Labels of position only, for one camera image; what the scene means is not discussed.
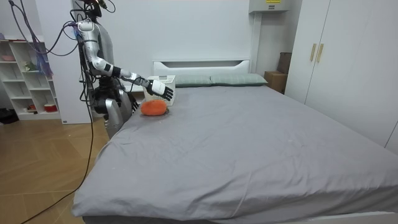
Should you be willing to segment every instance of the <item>humanoid robot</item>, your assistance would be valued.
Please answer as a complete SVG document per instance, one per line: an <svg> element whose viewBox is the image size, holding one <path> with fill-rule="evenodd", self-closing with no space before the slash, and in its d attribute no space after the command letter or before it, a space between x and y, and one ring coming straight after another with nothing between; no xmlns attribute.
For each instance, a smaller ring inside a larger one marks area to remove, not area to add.
<svg viewBox="0 0 398 224"><path fill-rule="evenodd" d="M87 72L98 77L99 87L93 93L94 109L99 114L104 114L104 125L109 138L120 130L122 125L131 117L138 108L135 99L132 101L118 79L146 88L151 95L161 96L171 100L173 90L157 80L146 80L136 73L113 65L113 47L108 32L97 22L101 17L100 5L106 8L103 1L84 0L91 4L91 10L84 10L87 19L78 21L78 41L80 43L81 65Z"/></svg>

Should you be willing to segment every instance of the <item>white wardrobe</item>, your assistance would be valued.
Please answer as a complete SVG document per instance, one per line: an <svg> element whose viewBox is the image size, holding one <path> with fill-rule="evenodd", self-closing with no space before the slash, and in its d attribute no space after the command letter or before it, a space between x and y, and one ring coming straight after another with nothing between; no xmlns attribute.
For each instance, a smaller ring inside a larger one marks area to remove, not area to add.
<svg viewBox="0 0 398 224"><path fill-rule="evenodd" d="M397 0L303 0L285 91L396 153L397 9Z"/></svg>

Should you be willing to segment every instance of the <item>wall-mounted box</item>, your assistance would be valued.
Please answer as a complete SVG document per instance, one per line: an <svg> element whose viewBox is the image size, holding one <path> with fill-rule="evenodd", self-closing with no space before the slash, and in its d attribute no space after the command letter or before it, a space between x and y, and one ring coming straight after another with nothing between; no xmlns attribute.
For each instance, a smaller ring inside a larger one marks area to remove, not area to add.
<svg viewBox="0 0 398 224"><path fill-rule="evenodd" d="M250 0L249 13L286 12L290 10L289 0Z"/></svg>

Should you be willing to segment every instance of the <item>orange pillow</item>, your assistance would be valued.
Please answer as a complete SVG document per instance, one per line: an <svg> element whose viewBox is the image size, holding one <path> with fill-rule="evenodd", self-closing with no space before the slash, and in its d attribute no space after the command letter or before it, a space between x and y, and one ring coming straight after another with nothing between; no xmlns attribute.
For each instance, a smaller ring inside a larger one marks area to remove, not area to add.
<svg viewBox="0 0 398 224"><path fill-rule="evenodd" d="M150 100L141 105L141 113L146 116L160 116L167 111L167 105L163 100Z"/></svg>

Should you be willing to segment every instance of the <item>wooden floor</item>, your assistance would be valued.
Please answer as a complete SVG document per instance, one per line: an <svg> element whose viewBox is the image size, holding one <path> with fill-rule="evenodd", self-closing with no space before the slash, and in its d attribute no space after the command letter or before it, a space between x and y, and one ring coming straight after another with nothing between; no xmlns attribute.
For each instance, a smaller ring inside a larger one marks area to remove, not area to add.
<svg viewBox="0 0 398 224"><path fill-rule="evenodd" d="M91 166L108 136L103 120L94 124ZM89 124L60 120L18 121L0 126L0 223L18 224L75 189L90 150ZM76 224L73 195L29 224Z"/></svg>

